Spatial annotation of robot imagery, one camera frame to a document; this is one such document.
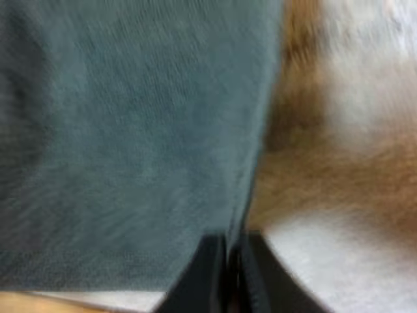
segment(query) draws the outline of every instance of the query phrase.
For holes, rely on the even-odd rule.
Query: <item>brown fur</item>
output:
[[[417,1],[287,0],[285,8],[250,227],[264,229],[336,312],[417,312],[405,277],[417,273]],[[332,227],[333,239],[318,235]],[[316,245],[340,248],[341,261]],[[325,278],[329,271],[351,279]],[[363,289],[384,310],[366,307]],[[377,300],[395,292],[404,306]]]

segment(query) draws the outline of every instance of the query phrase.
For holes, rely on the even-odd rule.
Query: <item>black object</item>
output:
[[[222,235],[204,237],[156,313],[325,313],[278,263],[259,233],[226,256]]]

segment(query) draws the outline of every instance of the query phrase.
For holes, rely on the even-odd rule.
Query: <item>gray fabric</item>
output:
[[[0,287],[164,290],[240,223],[276,0],[3,0]]]

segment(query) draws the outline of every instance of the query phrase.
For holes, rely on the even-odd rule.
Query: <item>gray cloth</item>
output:
[[[276,0],[2,0],[0,287],[165,290],[244,216]]]

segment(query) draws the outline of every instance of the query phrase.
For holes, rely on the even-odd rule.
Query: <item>tan fur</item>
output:
[[[403,306],[384,303],[383,312],[417,312],[407,293],[417,273],[417,1],[285,7],[250,227],[265,229],[295,275],[337,312],[382,312],[367,307],[369,297],[398,293]],[[318,254],[315,245],[339,251]],[[352,276],[336,281],[329,271]]]

